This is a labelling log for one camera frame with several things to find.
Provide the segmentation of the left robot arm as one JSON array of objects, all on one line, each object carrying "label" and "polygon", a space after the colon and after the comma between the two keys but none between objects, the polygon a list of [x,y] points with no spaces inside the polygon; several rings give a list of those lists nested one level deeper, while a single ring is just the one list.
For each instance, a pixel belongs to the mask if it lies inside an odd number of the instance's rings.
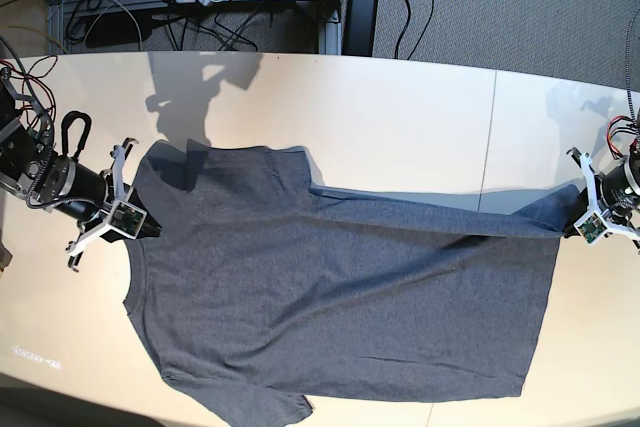
[{"label": "left robot arm", "polygon": [[615,147],[615,135],[639,133],[638,125],[628,116],[618,115],[607,125],[606,144],[616,165],[607,173],[598,173],[592,167],[587,153],[572,148],[567,155],[580,168],[585,188],[563,229],[566,238],[579,236],[593,245],[612,235],[625,237],[639,244],[639,229],[632,216],[639,211],[639,141],[633,140],[627,154]]}]

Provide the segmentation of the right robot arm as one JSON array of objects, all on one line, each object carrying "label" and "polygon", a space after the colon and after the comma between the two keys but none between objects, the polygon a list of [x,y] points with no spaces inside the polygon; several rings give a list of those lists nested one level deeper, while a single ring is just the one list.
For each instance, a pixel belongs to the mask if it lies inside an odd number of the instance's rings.
[{"label": "right robot arm", "polygon": [[1,61],[1,189],[31,210],[57,210],[79,230],[66,247],[68,267],[78,270],[90,243],[157,237],[160,224],[146,210],[123,170],[137,140],[112,148],[111,166],[94,172],[79,162],[92,118],[72,110],[54,125],[57,104],[51,89],[26,69],[5,38],[11,60]]}]

